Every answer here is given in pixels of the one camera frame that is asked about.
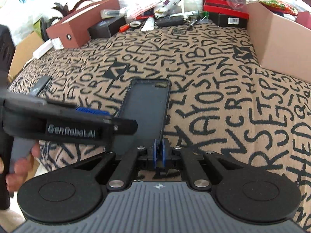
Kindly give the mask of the person's left hand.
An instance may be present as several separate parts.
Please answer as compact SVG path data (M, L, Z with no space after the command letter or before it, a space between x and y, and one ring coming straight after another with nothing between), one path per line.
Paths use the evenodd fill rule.
M16 161L13 172L5 175L6 188L9 192L16 192L25 182L28 172L33 169L34 159L41 154L39 141L37 140L27 157L20 158Z

